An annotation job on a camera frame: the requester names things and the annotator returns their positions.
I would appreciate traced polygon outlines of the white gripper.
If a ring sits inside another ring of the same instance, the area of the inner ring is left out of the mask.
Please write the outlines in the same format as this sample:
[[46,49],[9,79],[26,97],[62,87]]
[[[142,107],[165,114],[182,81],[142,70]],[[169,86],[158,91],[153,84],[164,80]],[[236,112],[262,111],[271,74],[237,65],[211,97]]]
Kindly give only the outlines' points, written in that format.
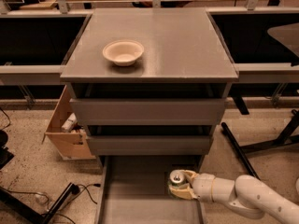
[[173,183],[181,186],[170,185],[169,190],[174,196],[180,199],[192,200],[197,198],[199,202],[212,203],[212,186],[214,179],[214,175],[198,175],[192,170],[174,170]]

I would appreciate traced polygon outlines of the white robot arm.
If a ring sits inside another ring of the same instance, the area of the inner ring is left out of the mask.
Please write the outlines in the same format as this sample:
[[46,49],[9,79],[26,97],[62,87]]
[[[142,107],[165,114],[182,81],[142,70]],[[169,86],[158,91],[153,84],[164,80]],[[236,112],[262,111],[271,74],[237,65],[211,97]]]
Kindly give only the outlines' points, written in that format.
[[242,217],[260,219],[267,213],[281,224],[299,224],[299,206],[251,175],[229,180],[191,170],[174,170],[168,187],[180,199],[221,203]]

